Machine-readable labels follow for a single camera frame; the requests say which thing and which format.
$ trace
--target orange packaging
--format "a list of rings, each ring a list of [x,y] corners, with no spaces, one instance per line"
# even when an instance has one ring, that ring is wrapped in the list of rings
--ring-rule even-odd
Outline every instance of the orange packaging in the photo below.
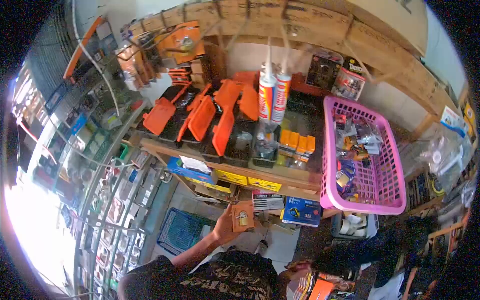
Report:
[[[323,279],[317,279],[315,282],[315,286],[313,287],[313,291],[310,294],[308,300],[324,300],[328,299],[328,296],[332,292],[334,288],[334,284]]]
[[[305,154],[302,156],[303,161],[308,161],[312,154],[315,152],[315,137],[307,135],[307,147],[305,149]]]
[[[297,147],[297,151],[295,151],[294,157],[296,159],[306,161],[305,159],[303,159],[303,156],[305,155],[305,150],[306,149],[307,149],[307,137],[306,136],[300,136],[299,137],[299,145]]]
[[[288,155],[288,142],[291,133],[292,132],[290,130],[282,130],[282,133],[280,134],[280,146],[278,147],[278,154]]]
[[[244,232],[255,228],[253,221],[253,202],[251,200],[233,203],[232,222],[233,232]]]
[[[288,156],[292,157],[299,145],[300,134],[298,132],[292,132],[290,139],[288,140]]]

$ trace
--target silicone sealant tube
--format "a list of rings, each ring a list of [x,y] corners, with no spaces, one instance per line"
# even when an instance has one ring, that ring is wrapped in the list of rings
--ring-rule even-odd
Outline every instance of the silicone sealant tube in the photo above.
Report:
[[[271,120],[273,98],[275,95],[276,78],[272,74],[272,47],[268,37],[268,51],[265,62],[265,75],[260,77],[258,86],[259,118],[263,121]]]
[[[290,93],[290,85],[292,82],[292,75],[288,73],[287,61],[290,53],[290,43],[288,42],[287,34],[282,27],[283,43],[286,47],[285,55],[282,60],[282,70],[277,74],[277,84],[275,87],[275,97],[273,99],[272,121],[281,124],[285,116],[285,109],[287,108],[288,95]]]
[[[272,109],[272,121],[280,124],[285,116],[285,109],[287,108],[287,100],[290,93],[292,76],[289,74],[280,73],[277,75],[277,80]]]

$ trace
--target small plastic bag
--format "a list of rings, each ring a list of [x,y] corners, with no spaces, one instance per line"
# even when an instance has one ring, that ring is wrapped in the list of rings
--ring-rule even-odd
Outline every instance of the small plastic bag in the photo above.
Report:
[[[474,180],[468,180],[463,185],[461,197],[462,197],[462,204],[466,208],[470,207],[473,198],[475,197],[475,191],[477,190],[477,183]]]
[[[449,193],[467,166],[471,151],[468,136],[462,138],[441,126],[417,160],[428,163],[430,172],[437,176],[445,193]]]
[[[235,141],[235,149],[243,151],[245,148],[252,142],[252,135],[249,132],[243,131],[237,135],[237,140]]]
[[[260,157],[265,157],[278,149],[280,143],[275,141],[274,135],[277,126],[278,124],[272,121],[262,121],[259,123],[255,150]]]

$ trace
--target cardboard package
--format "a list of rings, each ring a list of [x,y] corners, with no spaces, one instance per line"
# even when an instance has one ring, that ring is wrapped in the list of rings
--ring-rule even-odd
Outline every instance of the cardboard package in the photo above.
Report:
[[[251,201],[238,201],[232,205],[233,232],[253,230],[253,203]]]

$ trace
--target wooden beam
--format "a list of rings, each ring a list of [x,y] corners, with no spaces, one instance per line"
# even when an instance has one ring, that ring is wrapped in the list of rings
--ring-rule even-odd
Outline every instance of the wooden beam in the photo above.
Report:
[[[422,211],[424,211],[425,209],[429,209],[429,208],[432,208],[434,207],[435,205],[439,205],[442,203],[442,200],[443,200],[443,196],[440,196],[440,197],[436,197],[436,198],[433,198],[432,200],[428,201],[427,203],[424,203],[418,207],[415,207],[414,209],[410,210],[410,211],[407,211],[404,215],[406,216],[414,216],[416,214],[419,214],[421,213]]]
[[[166,154],[168,156],[179,157],[180,155],[194,158],[206,163],[207,166],[218,169],[225,172],[230,172],[246,177],[261,178],[263,180],[280,183],[285,185],[285,188],[288,186],[293,186],[300,189],[319,191],[321,174],[311,173],[308,171],[297,170],[282,166],[275,166],[272,169],[255,167],[252,168],[241,168],[227,164],[216,164],[212,162],[207,162],[200,156],[196,151],[190,150],[188,148],[182,149],[172,149],[164,146],[160,142],[142,139],[140,141],[142,147],[144,147],[148,152],[152,153],[155,156],[160,156],[161,154]]]
[[[434,238],[439,237],[441,235],[450,233],[454,229],[458,229],[458,228],[461,228],[461,227],[464,227],[464,226],[465,226],[465,224],[463,222],[458,222],[458,223],[453,224],[449,228],[444,228],[444,229],[441,229],[439,231],[436,231],[436,232],[433,232],[433,233],[429,234],[428,238],[429,239],[434,239]]]
[[[245,3],[223,0],[219,4],[224,17],[222,34],[233,36],[243,26]],[[280,19],[283,10],[282,0],[269,0],[268,4],[263,1],[252,1],[251,8],[250,21],[244,27],[243,33],[248,36],[264,37],[265,41],[266,36],[281,39],[279,25],[282,22]],[[181,7],[177,6],[164,12],[169,24],[182,23],[181,14],[178,13],[180,10]],[[187,5],[185,10],[187,21],[198,20],[201,28],[207,28],[218,19],[212,2]],[[309,43],[352,56],[353,53],[343,43],[349,26],[348,16],[299,2],[287,6],[284,16],[288,19],[287,30],[292,46],[294,42]],[[160,15],[145,19],[144,26],[145,30],[163,28]],[[134,35],[144,31],[139,23],[133,24],[130,28]],[[218,30],[212,30],[209,35],[217,36]],[[401,70],[394,78],[386,78],[385,81],[418,102],[436,117],[436,121],[439,120],[445,106],[457,111],[453,101],[435,77],[396,42],[356,20],[351,24],[347,41],[365,64],[377,69],[381,74]]]
[[[422,134],[429,129],[438,118],[432,114],[427,114],[427,116],[420,122],[420,124],[415,128],[410,138],[410,143],[418,140]]]

